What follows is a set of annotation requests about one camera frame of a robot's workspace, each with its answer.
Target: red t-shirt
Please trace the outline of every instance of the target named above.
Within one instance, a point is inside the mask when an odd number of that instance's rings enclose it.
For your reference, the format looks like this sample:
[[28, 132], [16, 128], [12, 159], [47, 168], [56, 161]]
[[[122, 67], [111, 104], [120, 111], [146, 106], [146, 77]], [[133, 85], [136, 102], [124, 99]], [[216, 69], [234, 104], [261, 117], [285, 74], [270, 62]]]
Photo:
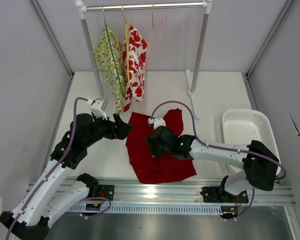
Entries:
[[[143, 184], [178, 182], [196, 175], [192, 160], [179, 160], [170, 154], [152, 157], [146, 137], [154, 128], [148, 125], [150, 116], [133, 112], [129, 124], [133, 130], [127, 137], [126, 147], [130, 164], [138, 180]], [[184, 130], [182, 111], [171, 109], [163, 117], [165, 125], [177, 136]]]

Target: white wall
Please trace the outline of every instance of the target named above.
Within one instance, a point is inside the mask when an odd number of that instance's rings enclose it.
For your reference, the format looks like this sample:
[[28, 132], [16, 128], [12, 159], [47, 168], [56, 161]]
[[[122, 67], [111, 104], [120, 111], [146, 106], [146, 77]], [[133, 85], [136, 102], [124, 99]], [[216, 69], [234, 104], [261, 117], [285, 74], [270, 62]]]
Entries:
[[[0, 196], [8, 211], [41, 170], [70, 79], [27, 0], [0, 0]], [[0, 224], [0, 240], [7, 232]]]
[[282, 163], [300, 211], [300, 0], [295, 1], [251, 85], [270, 119]]
[[[55, 35], [73, 71], [91, 70], [89, 54], [74, 0], [40, 0]], [[87, 5], [122, 5], [191, 2], [191, 0], [83, 0]], [[247, 72], [286, 0], [214, 0], [205, 38], [201, 70]], [[156, 9], [155, 21], [168, 17], [149, 70], [194, 69], [202, 8]], [[121, 12], [106, 12], [107, 25], [124, 40]], [[147, 41], [150, 40], [151, 10], [126, 11]], [[102, 12], [88, 13], [87, 22], [95, 47], [104, 27]]]

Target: metal pole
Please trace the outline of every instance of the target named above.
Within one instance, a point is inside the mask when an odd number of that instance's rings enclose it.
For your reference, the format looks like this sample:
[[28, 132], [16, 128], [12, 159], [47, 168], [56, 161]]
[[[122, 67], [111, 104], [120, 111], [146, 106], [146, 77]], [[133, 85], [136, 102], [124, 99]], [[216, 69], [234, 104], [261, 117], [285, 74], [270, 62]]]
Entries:
[[86, 12], [102, 12], [104, 11], [126, 11], [126, 10], [144, 10], [144, 9], [175, 9], [175, 8], [206, 8], [208, 3], [201, 2], [187, 2], [187, 3], [156, 3], [156, 4], [139, 4], [139, 5], [119, 5], [119, 6], [87, 6]]
[[96, 60], [95, 60], [95, 52], [94, 52], [94, 49], [92, 47], [91, 38], [90, 38], [90, 34], [89, 34], [89, 29], [88, 29], [88, 25], [87, 25], [87, 20], [86, 19], [81, 19], [81, 25], [82, 25], [86, 45], [87, 45], [88, 51], [89, 51], [89, 56], [90, 56], [90, 61], [91, 61], [92, 68], [93, 68], [94, 78], [95, 78], [95, 81], [96, 81], [96, 85], [98, 87], [99, 97], [104, 98], [105, 93], [104, 93], [103, 88], [102, 88], [100, 75], [99, 75], [99, 70], [98, 70], [98, 67], [97, 67]]
[[70, 65], [66, 59], [66, 56], [64, 54], [64, 52], [62, 51], [57, 38], [54, 34], [54, 32], [52, 31], [52, 28], [50, 27], [50, 24], [44, 14], [44, 12], [42, 11], [39, 3], [37, 0], [29, 0], [30, 5], [32, 6], [35, 14], [37, 15], [39, 21], [41, 22], [43, 29], [46, 33], [46, 35], [48, 36], [49, 40], [52, 43], [53, 48], [55, 49], [57, 55], [59, 56], [59, 58], [61, 59], [65, 70], [67, 71], [67, 73], [69, 74], [69, 76], [72, 77], [73, 73], [71, 71]]
[[204, 42], [205, 42], [205, 35], [206, 35], [206, 30], [207, 30], [208, 18], [209, 18], [209, 14], [205, 13], [203, 15], [203, 20], [202, 20], [200, 40], [199, 40], [198, 50], [197, 50], [197, 53], [196, 53], [195, 66], [194, 66], [194, 72], [193, 72], [193, 77], [192, 77], [192, 84], [191, 84], [190, 94], [195, 94], [196, 93], [198, 73], [199, 73], [199, 67], [200, 67], [200, 62], [201, 62], [202, 50], [204, 49]]
[[248, 73], [247, 73], [247, 78], [249, 79], [251, 74], [254, 72], [254, 70], [256, 69], [256, 67], [259, 65], [260, 60], [263, 58], [263, 56], [265, 55], [265, 53], [267, 52], [270, 44], [273, 42], [280, 26], [282, 25], [282, 23], [284, 22], [284, 20], [286, 19], [289, 10], [291, 9], [292, 4], [295, 2], [295, 0], [287, 0], [285, 5], [283, 6], [278, 18], [276, 19], [274, 25], [272, 26], [268, 36], [266, 37], [258, 55], [256, 56], [256, 58], [253, 61], [253, 64], [251, 65]]

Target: black mounting bracket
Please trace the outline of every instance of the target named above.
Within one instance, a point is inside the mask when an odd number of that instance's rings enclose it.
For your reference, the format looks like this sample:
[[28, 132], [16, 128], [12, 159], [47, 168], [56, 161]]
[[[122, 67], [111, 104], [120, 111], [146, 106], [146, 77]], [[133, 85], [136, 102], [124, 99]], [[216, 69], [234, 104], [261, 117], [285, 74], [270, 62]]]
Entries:
[[232, 195], [226, 191], [223, 191], [220, 194], [218, 186], [204, 186], [200, 194], [203, 196], [203, 201], [205, 203], [236, 204], [238, 203], [237, 197], [243, 204], [247, 204], [249, 202], [247, 191], [243, 191], [237, 196]]
[[[103, 197], [106, 199], [109, 199], [112, 201], [114, 199], [115, 195], [115, 186], [114, 185], [98, 185], [97, 187], [97, 194], [95, 197]], [[85, 206], [85, 210], [90, 210], [90, 211], [99, 211], [101, 208], [102, 203], [87, 203]], [[82, 213], [84, 216], [92, 216], [95, 215], [96, 213]]]
[[220, 215], [223, 219], [233, 219], [238, 216], [238, 208], [233, 206], [221, 206], [222, 215]]

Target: yellow floral shirt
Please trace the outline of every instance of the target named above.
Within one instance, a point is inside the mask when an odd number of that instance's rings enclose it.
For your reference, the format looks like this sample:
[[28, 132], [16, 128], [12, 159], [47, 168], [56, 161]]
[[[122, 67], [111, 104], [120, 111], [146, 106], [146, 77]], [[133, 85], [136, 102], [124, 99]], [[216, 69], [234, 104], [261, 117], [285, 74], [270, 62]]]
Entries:
[[126, 95], [123, 51], [118, 38], [108, 26], [105, 26], [94, 51], [94, 58], [104, 68], [104, 78], [110, 84], [115, 96], [115, 110], [118, 114], [123, 113]]

